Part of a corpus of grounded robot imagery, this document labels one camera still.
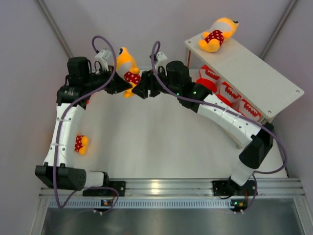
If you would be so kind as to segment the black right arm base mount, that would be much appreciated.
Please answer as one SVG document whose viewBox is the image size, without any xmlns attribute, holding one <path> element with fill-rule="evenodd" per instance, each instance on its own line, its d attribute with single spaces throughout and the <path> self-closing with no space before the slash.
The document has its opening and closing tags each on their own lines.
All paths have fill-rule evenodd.
<svg viewBox="0 0 313 235">
<path fill-rule="evenodd" d="M 244 196 L 245 190 L 232 180 L 216 180 L 212 182 L 214 196 Z"/>
</svg>

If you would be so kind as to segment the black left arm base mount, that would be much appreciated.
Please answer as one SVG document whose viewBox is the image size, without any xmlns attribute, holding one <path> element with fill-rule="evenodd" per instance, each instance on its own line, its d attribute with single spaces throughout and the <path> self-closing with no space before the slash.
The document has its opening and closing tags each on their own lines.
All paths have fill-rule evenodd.
<svg viewBox="0 0 313 235">
<path fill-rule="evenodd" d="M 113 197 L 119 195 L 125 196 L 126 182 L 125 181 L 109 181 L 106 186 L 88 188 L 83 191 L 84 197 Z"/>
</svg>

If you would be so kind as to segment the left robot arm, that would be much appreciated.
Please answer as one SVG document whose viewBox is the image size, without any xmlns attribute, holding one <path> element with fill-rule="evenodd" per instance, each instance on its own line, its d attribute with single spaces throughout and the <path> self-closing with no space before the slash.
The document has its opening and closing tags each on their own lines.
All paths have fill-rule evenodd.
<svg viewBox="0 0 313 235">
<path fill-rule="evenodd" d="M 82 141 L 78 129 L 92 92 L 105 90 L 117 94 L 130 85 L 115 73 L 114 66 L 91 70 L 86 57 L 73 57 L 67 62 L 65 83 L 57 91 L 56 122 L 52 141 L 42 165 L 35 175 L 48 187 L 80 191 L 93 187 L 99 195 L 109 193 L 109 177 L 103 171 L 75 168 L 75 145 Z"/>
</svg>

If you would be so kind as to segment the red shark plush back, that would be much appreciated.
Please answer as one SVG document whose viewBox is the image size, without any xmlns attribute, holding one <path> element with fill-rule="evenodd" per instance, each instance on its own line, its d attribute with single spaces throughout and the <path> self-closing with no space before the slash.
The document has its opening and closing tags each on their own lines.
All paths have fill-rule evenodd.
<svg viewBox="0 0 313 235">
<path fill-rule="evenodd" d="M 208 65 L 203 65 L 199 69 L 199 78 L 196 80 L 196 83 L 216 93 L 220 79 L 221 78 Z"/>
</svg>

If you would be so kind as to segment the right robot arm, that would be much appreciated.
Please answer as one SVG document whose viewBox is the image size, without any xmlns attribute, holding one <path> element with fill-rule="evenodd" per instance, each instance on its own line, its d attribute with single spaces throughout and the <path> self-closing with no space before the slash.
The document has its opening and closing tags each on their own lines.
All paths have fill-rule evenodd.
<svg viewBox="0 0 313 235">
<path fill-rule="evenodd" d="M 173 94 L 179 103 L 202 115 L 226 130 L 242 146 L 239 161 L 229 177 L 228 188 L 240 194 L 250 176 L 260 167 L 273 146 L 273 125 L 261 125 L 242 116 L 221 101 L 210 89 L 193 82 L 189 69 L 181 61 L 172 61 L 165 67 L 131 75 L 135 84 L 132 92 L 142 99 L 160 93 Z"/>
</svg>

